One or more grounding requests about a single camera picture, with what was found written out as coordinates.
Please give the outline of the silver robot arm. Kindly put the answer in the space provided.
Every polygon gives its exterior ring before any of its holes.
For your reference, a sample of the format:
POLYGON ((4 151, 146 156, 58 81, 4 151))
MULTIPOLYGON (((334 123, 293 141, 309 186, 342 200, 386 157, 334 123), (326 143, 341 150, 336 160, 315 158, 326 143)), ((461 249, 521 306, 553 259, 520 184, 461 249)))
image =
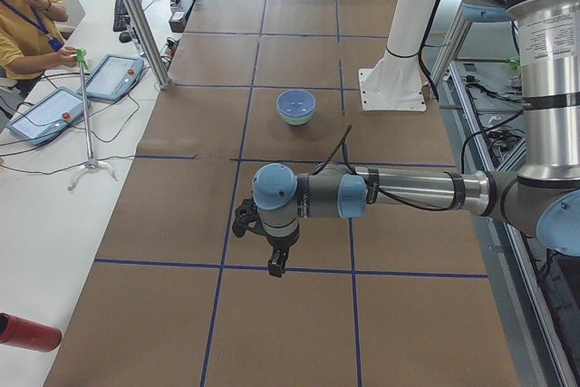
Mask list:
POLYGON ((273 249, 281 276, 303 218, 358 218, 375 203, 465 209, 505 222, 567 256, 579 253, 579 0, 463 0, 472 21, 517 23, 526 160, 513 172, 472 174, 353 168, 328 160, 295 174, 272 163, 253 177, 233 233, 273 249))

